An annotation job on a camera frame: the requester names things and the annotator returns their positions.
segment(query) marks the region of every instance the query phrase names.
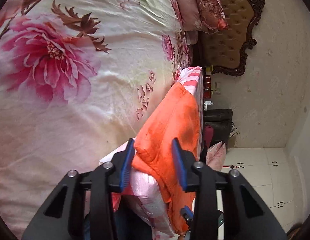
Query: orange garment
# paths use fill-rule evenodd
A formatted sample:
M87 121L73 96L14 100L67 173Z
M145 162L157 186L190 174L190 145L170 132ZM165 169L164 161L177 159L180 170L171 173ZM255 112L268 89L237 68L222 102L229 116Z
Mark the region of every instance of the orange garment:
M153 176L159 184L167 214L176 233L188 229L180 215L182 207L191 208L195 193L185 193L175 175L172 140L178 138L182 149L197 153L199 113L196 100L179 82L174 84L138 133L132 166Z

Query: wall socket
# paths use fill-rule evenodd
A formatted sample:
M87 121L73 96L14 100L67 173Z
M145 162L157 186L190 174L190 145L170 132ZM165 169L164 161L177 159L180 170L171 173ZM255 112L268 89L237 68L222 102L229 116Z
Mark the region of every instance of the wall socket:
M221 94L221 83L220 82L215 82L214 94L215 95Z

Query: triangular cutout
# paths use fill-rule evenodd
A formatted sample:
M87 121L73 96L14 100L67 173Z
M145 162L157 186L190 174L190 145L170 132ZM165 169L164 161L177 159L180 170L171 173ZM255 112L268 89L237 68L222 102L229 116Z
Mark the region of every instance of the triangular cutout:
M46 209L44 215L48 217L61 218L63 214L64 202L67 193L67 186L62 187L52 203Z
M245 213L248 218L264 215L263 210L257 204L256 200L251 196L245 186L240 186L242 199L244 202Z

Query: bed sheet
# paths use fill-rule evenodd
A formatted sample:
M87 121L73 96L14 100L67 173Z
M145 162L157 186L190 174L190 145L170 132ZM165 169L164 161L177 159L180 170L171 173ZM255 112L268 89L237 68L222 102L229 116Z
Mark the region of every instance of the bed sheet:
M6 2L0 215L18 238L68 170L136 136L187 62L176 0Z

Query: tufted headboard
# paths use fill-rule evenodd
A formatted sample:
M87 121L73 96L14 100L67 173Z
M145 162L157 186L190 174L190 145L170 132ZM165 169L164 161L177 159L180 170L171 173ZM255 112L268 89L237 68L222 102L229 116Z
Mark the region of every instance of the tufted headboard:
M200 33L206 65L213 72L240 76L245 71L247 54L256 40L252 28L258 24L265 0L221 0L228 30L214 34Z

